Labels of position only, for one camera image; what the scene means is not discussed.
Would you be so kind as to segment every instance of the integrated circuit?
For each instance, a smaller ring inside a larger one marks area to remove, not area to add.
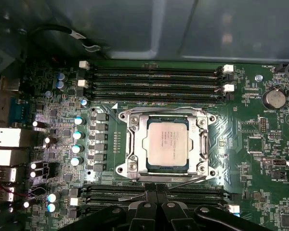
[[[54,117],[54,116],[57,116],[57,110],[51,110],[50,111],[50,116]]]
[[[70,137],[71,136],[71,131],[70,130],[63,130],[63,136]]]
[[[148,163],[154,166],[185,166],[188,153],[187,126],[184,123],[150,123],[144,140]]]
[[[72,181],[72,175],[71,174],[65,174],[64,175],[64,181],[65,182],[71,182]]]
[[[289,215],[281,215],[281,226],[289,227]]]

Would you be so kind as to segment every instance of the mounting screw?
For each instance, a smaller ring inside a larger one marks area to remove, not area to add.
[[[136,164],[136,162],[131,161],[131,162],[129,163],[129,170],[130,170],[130,171],[134,171],[134,170],[136,170],[136,169],[137,169],[137,164]]]
[[[206,207],[201,208],[200,211],[203,213],[209,213],[210,212],[210,210]]]
[[[138,117],[136,117],[136,116],[132,116],[132,117],[130,118],[130,123],[133,124],[133,125],[137,125],[137,124],[138,124],[138,121],[139,121],[139,119],[138,119]]]
[[[205,126],[206,125],[206,120],[205,119],[199,119],[198,121],[197,121],[197,123],[198,123],[198,125],[199,126]]]
[[[199,165],[198,166],[198,171],[201,172],[201,173],[204,173],[206,171],[206,168],[204,165]]]
[[[255,76],[255,80],[256,80],[257,82],[262,82],[263,76],[262,76],[262,75],[256,75],[256,76]]]
[[[170,202],[170,203],[167,204],[167,206],[168,206],[169,208],[173,208],[173,207],[175,207],[175,203],[171,203],[171,202]]]
[[[112,210],[112,213],[119,213],[120,211],[121,211],[121,209],[116,208],[116,209]]]

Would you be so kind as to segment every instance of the chip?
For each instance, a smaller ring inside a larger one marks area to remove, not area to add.
[[[144,146],[153,166],[182,167],[187,163],[188,131],[183,123],[151,123]]]
[[[104,134],[104,133],[96,133],[95,134],[95,139],[97,141],[105,141],[107,140],[107,134]]]
[[[51,110],[50,116],[57,116],[57,110]]]
[[[96,161],[104,161],[104,154],[98,153],[94,155],[94,160]]]
[[[75,95],[75,90],[68,90],[68,95]]]
[[[49,159],[54,159],[54,153],[48,153],[48,158]]]
[[[41,103],[38,103],[36,105],[36,110],[37,110],[37,112],[42,112],[44,110],[44,105]]]
[[[67,215],[67,208],[61,208],[60,215]]]
[[[96,143],[94,149],[97,151],[105,151],[107,150],[107,145],[105,143]]]
[[[70,130],[63,130],[63,136],[70,137],[71,131]]]
[[[108,115],[106,113],[97,113],[96,114],[96,120],[107,121],[108,120]]]
[[[108,125],[107,124],[96,124],[95,129],[98,131],[107,131]]]
[[[94,166],[93,166],[93,170],[95,172],[102,172],[104,169],[105,169],[105,165],[101,164],[101,163],[94,164]]]
[[[68,196],[68,189],[62,189],[61,195],[62,196]]]
[[[71,182],[72,181],[72,175],[71,174],[65,174],[64,175],[64,181],[65,182]]]
[[[289,215],[281,215],[281,226],[289,227]]]

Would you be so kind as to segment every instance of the white printed label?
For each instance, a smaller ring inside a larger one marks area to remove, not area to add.
[[[76,38],[76,39],[86,39],[86,37],[84,37],[83,35],[81,35],[80,33],[72,30],[72,33],[69,34],[70,36]]]

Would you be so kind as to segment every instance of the electrolytic capacitor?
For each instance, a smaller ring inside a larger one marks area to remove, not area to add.
[[[39,169],[39,168],[43,168],[43,162],[35,162],[31,164],[31,169]]]
[[[60,91],[65,91],[67,89],[67,85],[64,82],[62,82],[62,81],[57,82],[56,87]]]
[[[59,203],[57,202],[53,202],[47,206],[47,211],[50,213],[58,211],[58,209],[59,209]]]
[[[83,150],[84,150],[84,147],[82,145],[74,145],[72,147],[72,152],[75,154],[81,153],[81,152],[83,152]]]
[[[45,96],[46,96],[47,98],[50,98],[50,97],[53,96],[53,93],[52,93],[50,90],[48,90],[47,92],[45,92]]]
[[[60,194],[58,192],[54,192],[52,194],[49,194],[47,199],[50,203],[53,203],[60,199]]]
[[[23,206],[24,206],[24,208],[29,208],[29,207],[31,207],[31,206],[33,206],[33,205],[38,204],[38,203],[39,203],[39,201],[38,201],[36,198],[33,198],[33,199],[31,199],[31,200],[25,201],[24,204],[23,204]]]
[[[47,125],[43,122],[39,122],[39,121],[34,121],[32,123],[32,126],[34,126],[35,128],[46,128]]]
[[[81,165],[83,163],[83,158],[82,157],[73,157],[71,159],[71,165],[72,166],[78,166],[78,165]]]
[[[85,137],[85,134],[81,131],[75,131],[73,134],[73,138],[76,140],[81,140]]]
[[[62,81],[62,82],[65,83],[65,82],[67,81],[67,77],[65,76],[65,74],[59,73],[59,74],[57,75],[57,80]]]
[[[44,142],[45,143],[57,143],[58,142],[58,140],[57,140],[57,138],[55,138],[55,137],[46,137],[45,138],[45,140],[44,140]]]
[[[82,107],[84,107],[84,108],[87,108],[87,107],[89,107],[90,106],[90,103],[89,103],[89,101],[87,101],[87,100],[80,100],[80,104],[81,104],[81,106]]]
[[[84,125],[86,123],[86,120],[80,116],[77,116],[75,119],[74,119],[74,123],[76,125]]]
[[[43,170],[36,170],[36,171],[30,172],[31,178],[40,177],[40,176],[43,176]]]

